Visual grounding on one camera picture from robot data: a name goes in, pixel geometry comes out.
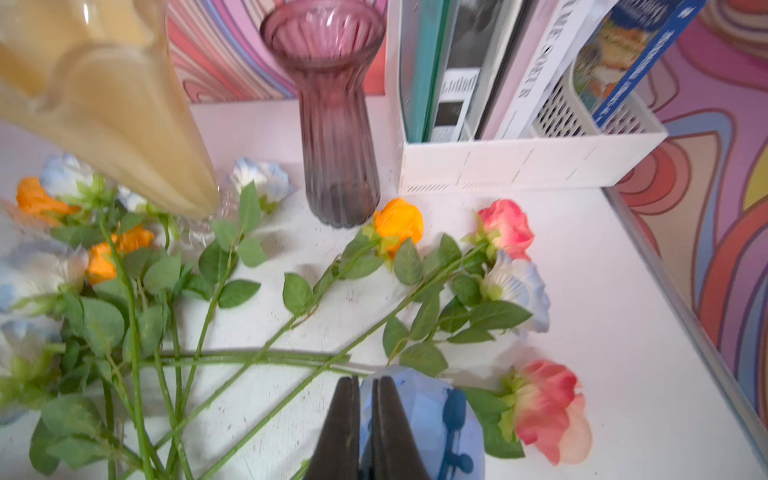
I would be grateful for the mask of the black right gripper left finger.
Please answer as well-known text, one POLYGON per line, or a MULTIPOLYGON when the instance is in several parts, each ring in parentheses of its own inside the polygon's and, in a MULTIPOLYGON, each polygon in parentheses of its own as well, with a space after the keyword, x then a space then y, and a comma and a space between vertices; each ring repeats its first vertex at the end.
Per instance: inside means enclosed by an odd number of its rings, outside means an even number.
POLYGON ((305 480, 357 480, 360 453, 360 386, 357 376, 336 385, 305 480))

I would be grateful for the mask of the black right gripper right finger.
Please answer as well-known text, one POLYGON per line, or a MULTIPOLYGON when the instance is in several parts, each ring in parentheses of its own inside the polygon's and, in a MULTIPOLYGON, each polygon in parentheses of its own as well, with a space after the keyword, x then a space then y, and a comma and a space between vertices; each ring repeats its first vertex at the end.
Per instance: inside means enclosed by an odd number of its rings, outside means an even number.
POLYGON ((371 479, 428 479, 394 380, 373 382, 371 479))

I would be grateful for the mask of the white blue artificial rose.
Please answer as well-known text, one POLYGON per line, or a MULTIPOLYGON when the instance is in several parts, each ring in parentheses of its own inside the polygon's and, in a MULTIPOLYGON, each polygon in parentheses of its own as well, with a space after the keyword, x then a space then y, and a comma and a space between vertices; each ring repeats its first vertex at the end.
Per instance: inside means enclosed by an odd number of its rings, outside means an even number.
POLYGON ((551 301, 536 265, 499 251, 423 262, 423 277, 386 317, 382 347, 388 365, 436 377, 449 368, 445 345, 489 343, 505 333, 549 330, 551 301))

